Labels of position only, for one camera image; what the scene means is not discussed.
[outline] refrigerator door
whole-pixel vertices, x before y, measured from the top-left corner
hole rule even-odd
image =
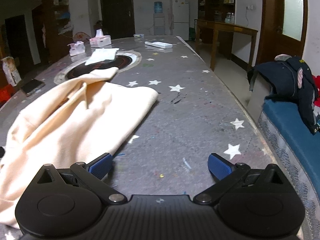
[[[189,23],[189,1],[172,0],[173,22]]]
[[[189,24],[173,23],[173,35],[180,36],[184,41],[189,40]]]

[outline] metal screw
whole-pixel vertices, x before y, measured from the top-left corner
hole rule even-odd
[[[199,201],[199,202],[202,202],[202,203],[210,202],[211,199],[212,199],[211,196],[208,195],[208,194],[205,194],[205,193],[196,196],[196,200]]]
[[[120,202],[124,200],[124,196],[122,194],[112,194],[109,196],[109,200],[112,202]]]

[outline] table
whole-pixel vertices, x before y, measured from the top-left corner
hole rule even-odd
[[[243,27],[240,25],[230,24],[230,23],[214,22],[214,21],[206,21],[206,20],[198,19],[197,31],[196,31],[196,52],[197,53],[199,53],[199,39],[200,39],[201,28],[213,29],[213,41],[212,41],[212,52],[211,52],[211,62],[210,62],[210,68],[212,70],[214,70],[214,67],[216,65],[216,52],[217,52],[217,41],[218,41],[219,31],[242,33],[242,34],[247,34],[251,36],[251,48],[250,48],[248,70],[252,67],[254,48],[256,45],[257,33],[258,33],[257,30]]]

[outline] red object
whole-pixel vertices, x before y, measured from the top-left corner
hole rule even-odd
[[[8,101],[14,94],[15,90],[12,85],[6,85],[4,88],[0,89],[0,102]]]
[[[319,94],[319,96],[320,96],[320,90],[319,90],[319,88],[320,88],[320,76],[312,76],[313,77],[313,80],[315,81],[315,84],[316,84],[316,86],[317,86],[317,88],[318,88],[318,94]],[[320,107],[320,98],[317,98],[316,100],[315,100],[315,106],[319,106]]]

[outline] folded garment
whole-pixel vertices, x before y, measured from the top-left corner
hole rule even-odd
[[[104,82],[117,71],[93,70],[68,80],[20,112],[0,162],[0,223],[19,228],[16,204],[42,165],[68,168],[113,155],[142,121],[158,93]]]
[[[113,49],[96,49],[91,57],[85,62],[85,65],[94,64],[97,62],[104,61],[106,59],[114,60],[116,58],[116,53],[119,49],[113,48]]]

